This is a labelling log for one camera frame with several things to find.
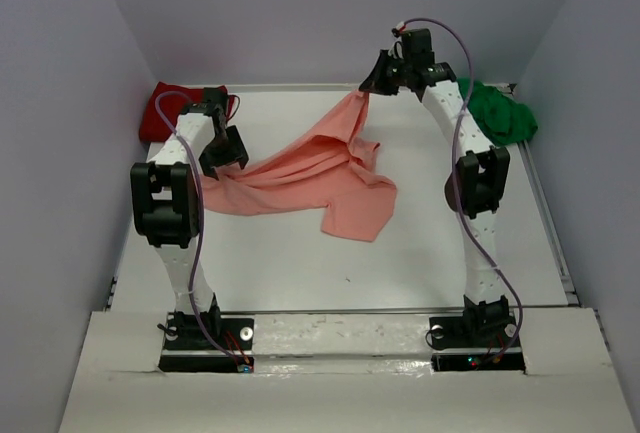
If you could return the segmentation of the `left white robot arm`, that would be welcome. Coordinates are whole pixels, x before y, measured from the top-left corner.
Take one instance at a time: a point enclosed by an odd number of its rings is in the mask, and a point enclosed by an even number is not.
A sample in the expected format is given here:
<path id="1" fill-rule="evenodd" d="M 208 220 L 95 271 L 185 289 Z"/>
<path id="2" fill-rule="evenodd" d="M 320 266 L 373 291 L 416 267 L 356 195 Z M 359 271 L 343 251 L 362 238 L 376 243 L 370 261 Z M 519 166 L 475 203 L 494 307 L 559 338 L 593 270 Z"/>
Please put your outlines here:
<path id="1" fill-rule="evenodd" d="M 172 318 L 161 325 L 166 339 L 189 349 L 209 346 L 224 355 L 220 308 L 202 269 L 204 178 L 217 180 L 221 168 L 246 167 L 249 156 L 230 125 L 238 97 L 223 87 L 206 88 L 199 100 L 183 91 L 160 93 L 155 112 L 169 128 L 161 149 L 131 167 L 136 232 L 159 255 L 175 298 Z"/>

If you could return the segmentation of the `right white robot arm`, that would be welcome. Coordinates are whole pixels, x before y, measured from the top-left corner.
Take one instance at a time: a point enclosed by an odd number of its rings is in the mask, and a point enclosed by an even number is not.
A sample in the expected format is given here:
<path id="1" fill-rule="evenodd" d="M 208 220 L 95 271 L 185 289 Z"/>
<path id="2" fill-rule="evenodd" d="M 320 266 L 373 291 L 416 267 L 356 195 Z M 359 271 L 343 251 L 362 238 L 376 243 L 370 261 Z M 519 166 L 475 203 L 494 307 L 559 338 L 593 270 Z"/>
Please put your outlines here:
<path id="1" fill-rule="evenodd" d="M 436 351 L 512 346 L 519 332 L 512 310 L 521 302 L 496 261 L 497 212 L 510 168 L 510 153 L 495 146 L 468 109 L 446 63 L 437 62 L 427 28 L 393 29 L 393 46 L 380 51 L 361 83 L 362 92 L 392 96 L 406 88 L 432 114 L 451 148 L 444 187 L 449 208 L 462 230 L 466 284 L 459 315 L 433 317 L 425 335 Z"/>

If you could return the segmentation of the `pink t shirt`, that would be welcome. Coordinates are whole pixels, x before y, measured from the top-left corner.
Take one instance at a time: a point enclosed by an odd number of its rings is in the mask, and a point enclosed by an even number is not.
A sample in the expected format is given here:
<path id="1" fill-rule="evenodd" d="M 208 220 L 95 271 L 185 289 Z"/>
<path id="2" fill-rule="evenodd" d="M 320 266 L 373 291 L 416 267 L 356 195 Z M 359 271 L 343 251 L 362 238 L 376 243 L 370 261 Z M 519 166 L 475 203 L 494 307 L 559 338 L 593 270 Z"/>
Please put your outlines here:
<path id="1" fill-rule="evenodd" d="M 369 104 L 367 93 L 353 91 L 278 153 L 204 177 L 204 206 L 237 216 L 322 209 L 323 233 L 375 241 L 393 216 L 397 187 L 376 172 L 380 144 L 361 137 Z"/>

